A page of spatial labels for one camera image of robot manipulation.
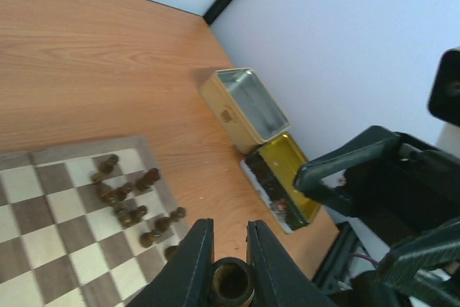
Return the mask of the wooden folding chess board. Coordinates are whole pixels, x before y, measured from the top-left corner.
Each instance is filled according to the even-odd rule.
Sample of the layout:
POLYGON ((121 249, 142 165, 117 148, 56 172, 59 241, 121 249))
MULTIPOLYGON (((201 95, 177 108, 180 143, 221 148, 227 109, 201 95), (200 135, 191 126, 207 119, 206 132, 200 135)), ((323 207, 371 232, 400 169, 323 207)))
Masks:
POLYGON ((92 176, 112 155, 110 188, 133 183, 157 162, 145 139, 122 137, 1 156, 1 304, 126 306, 165 266, 187 233, 173 224, 151 247, 139 243, 177 206, 165 181, 132 191, 122 205, 146 215, 123 227, 92 176))

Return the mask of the dark rook chess piece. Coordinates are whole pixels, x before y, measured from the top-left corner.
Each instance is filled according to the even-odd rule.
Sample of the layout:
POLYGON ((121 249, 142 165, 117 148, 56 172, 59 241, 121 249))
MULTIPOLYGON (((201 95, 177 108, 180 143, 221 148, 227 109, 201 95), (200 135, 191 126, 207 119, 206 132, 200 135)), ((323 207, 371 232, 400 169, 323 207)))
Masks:
POLYGON ((250 306, 254 297, 254 281, 248 264, 235 257, 214 262, 208 296, 212 306, 250 306))

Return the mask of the dark bishop chess piece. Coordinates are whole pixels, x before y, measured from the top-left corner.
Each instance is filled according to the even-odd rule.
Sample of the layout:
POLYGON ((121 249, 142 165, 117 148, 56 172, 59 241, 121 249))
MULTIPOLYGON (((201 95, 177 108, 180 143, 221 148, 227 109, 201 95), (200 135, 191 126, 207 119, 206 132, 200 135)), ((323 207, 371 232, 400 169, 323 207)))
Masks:
POLYGON ((162 236, 162 232, 159 232, 156 229, 153 229, 149 232, 143 233, 139 237, 139 243, 141 246, 144 248, 149 248, 151 247, 154 243, 157 242, 157 240, 162 236))

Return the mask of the silver tin lid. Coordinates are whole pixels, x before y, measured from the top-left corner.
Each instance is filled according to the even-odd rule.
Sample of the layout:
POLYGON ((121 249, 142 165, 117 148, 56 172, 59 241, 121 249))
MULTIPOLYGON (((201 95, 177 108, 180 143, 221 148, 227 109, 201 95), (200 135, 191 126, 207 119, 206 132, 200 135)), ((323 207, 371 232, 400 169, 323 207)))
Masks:
POLYGON ((241 153, 285 132, 290 121, 251 68, 217 70, 200 92, 241 153))

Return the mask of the dark pawn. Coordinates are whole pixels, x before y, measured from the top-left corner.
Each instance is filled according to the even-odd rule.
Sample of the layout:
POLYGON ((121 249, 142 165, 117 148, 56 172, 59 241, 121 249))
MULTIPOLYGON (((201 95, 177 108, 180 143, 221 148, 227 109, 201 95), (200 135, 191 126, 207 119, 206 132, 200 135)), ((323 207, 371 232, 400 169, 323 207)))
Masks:
POLYGON ((160 233, 164 233, 170 228, 172 224, 177 223, 179 220, 185 218, 186 214, 187 211, 185 208, 177 207, 168 216, 157 219, 154 223, 155 229, 160 233))

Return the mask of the gold tin box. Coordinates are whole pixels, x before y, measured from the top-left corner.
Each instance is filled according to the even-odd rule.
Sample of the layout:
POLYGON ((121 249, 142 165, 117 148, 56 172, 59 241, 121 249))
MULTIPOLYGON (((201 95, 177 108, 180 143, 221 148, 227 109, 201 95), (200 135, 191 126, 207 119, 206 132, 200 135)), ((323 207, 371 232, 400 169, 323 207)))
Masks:
POLYGON ((320 203, 296 190, 293 181, 307 158, 288 132, 249 153, 241 168, 259 197, 286 234, 308 226, 321 209, 320 203))

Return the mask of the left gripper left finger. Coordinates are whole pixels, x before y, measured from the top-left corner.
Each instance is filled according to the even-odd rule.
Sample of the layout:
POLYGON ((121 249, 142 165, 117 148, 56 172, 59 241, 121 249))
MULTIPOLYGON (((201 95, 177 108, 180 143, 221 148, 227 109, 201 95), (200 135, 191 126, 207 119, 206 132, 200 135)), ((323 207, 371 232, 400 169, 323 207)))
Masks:
POLYGON ((197 220, 161 272, 129 305, 210 306, 208 292, 214 255, 213 245, 213 220, 197 220))

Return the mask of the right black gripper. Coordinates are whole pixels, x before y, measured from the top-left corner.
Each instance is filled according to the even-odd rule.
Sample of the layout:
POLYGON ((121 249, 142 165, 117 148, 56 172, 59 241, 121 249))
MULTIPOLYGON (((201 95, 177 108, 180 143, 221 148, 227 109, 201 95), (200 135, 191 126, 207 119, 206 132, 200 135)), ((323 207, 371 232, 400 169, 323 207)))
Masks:
POLYGON ((457 306, 459 278, 430 274, 459 260, 459 160, 401 132, 373 125, 342 147, 301 165, 294 188, 344 216, 360 219, 388 246, 361 275, 367 305, 401 295, 429 306, 457 306), (323 179, 342 171, 344 184, 323 179))

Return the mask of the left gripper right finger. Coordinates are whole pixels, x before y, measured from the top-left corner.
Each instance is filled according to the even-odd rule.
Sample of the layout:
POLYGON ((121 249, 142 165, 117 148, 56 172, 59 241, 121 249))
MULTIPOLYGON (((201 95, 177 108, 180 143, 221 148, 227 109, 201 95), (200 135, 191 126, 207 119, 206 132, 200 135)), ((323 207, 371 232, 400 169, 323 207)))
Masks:
POLYGON ((334 306, 303 274, 268 225, 247 225, 247 263, 254 283, 253 306, 334 306))

